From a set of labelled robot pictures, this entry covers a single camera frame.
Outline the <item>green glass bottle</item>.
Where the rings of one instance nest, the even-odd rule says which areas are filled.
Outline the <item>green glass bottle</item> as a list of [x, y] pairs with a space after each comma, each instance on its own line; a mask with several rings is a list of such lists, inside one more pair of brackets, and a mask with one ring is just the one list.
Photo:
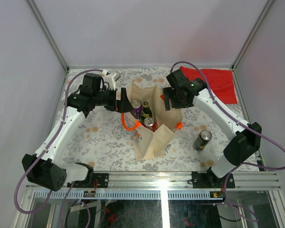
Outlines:
[[140, 112], [140, 122], [143, 123], [145, 118], [153, 117], [152, 111], [150, 109], [150, 105], [147, 101], [144, 101], [142, 104], [142, 110]]

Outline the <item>red cola can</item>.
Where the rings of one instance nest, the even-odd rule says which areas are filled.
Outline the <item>red cola can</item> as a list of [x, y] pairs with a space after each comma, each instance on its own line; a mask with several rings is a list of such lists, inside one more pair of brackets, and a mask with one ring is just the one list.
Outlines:
[[143, 121], [143, 125], [152, 132], [156, 131], [156, 121], [153, 117], [146, 117]]

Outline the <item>purple soda can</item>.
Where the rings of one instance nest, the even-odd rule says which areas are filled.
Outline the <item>purple soda can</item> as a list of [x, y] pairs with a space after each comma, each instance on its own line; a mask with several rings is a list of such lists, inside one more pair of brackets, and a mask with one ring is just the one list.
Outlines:
[[132, 100], [131, 105], [133, 107], [133, 110], [131, 111], [132, 116], [137, 120], [140, 119], [141, 111], [143, 108], [142, 102], [138, 99], [134, 99]]

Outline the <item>black energy drink can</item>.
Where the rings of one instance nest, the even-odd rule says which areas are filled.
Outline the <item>black energy drink can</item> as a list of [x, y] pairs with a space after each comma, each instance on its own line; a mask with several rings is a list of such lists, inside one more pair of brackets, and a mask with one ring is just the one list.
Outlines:
[[200, 152], [202, 151], [206, 145], [211, 141], [212, 133], [208, 130], [203, 130], [199, 133], [197, 139], [193, 144], [193, 149]]

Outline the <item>beige canvas bag orange handles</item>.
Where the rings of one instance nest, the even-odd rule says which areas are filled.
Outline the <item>beige canvas bag orange handles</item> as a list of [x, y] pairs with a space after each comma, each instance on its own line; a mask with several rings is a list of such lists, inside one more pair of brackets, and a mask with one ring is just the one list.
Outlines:
[[127, 96], [131, 102], [148, 102], [154, 119], [154, 125], [147, 126], [147, 121], [136, 119], [132, 113], [122, 114], [124, 129], [133, 135], [135, 159], [142, 161], [164, 157], [165, 147], [182, 128], [181, 111], [165, 110], [163, 92], [157, 86], [141, 88], [131, 83], [127, 89]]

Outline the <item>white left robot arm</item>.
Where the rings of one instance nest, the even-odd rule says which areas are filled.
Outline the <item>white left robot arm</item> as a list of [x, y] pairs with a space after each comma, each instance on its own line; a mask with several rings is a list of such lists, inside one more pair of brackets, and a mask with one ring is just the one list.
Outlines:
[[60, 190], [65, 183], [74, 183], [76, 187], [92, 187], [95, 184], [92, 166], [76, 162], [63, 165], [63, 153], [78, 126], [97, 106], [118, 113], [133, 110], [128, 100], [126, 88], [121, 88], [118, 99], [116, 81], [121, 77], [118, 72], [105, 70], [86, 70], [78, 89], [65, 92], [65, 103], [60, 121], [52, 129], [43, 144], [33, 155], [25, 154], [22, 165], [24, 176], [29, 182], [52, 191]]

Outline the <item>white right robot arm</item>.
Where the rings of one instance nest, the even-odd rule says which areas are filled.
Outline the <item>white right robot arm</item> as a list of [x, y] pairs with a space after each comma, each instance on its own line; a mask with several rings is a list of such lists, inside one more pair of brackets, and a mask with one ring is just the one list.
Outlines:
[[214, 96], [202, 79], [190, 81], [180, 69], [170, 73], [166, 79], [170, 86], [162, 91], [167, 111], [195, 106], [208, 115], [229, 140], [222, 157], [208, 170], [208, 184], [218, 187], [226, 174], [259, 150], [262, 128], [258, 123], [250, 124], [233, 113]]

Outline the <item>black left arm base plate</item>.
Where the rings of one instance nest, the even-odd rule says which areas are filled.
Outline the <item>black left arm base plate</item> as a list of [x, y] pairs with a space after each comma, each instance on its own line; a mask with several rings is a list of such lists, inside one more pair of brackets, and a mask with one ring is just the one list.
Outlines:
[[108, 173], [94, 173], [91, 178], [82, 181], [75, 181], [74, 188], [108, 188], [109, 174]]

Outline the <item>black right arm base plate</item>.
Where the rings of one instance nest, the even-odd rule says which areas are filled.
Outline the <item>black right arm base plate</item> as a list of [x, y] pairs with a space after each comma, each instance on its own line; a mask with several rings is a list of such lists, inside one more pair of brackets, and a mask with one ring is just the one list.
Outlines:
[[230, 174], [228, 178], [227, 175], [223, 178], [217, 178], [214, 174], [193, 171], [191, 173], [191, 180], [189, 181], [191, 181], [192, 186], [195, 189], [235, 188], [235, 181], [232, 174]]

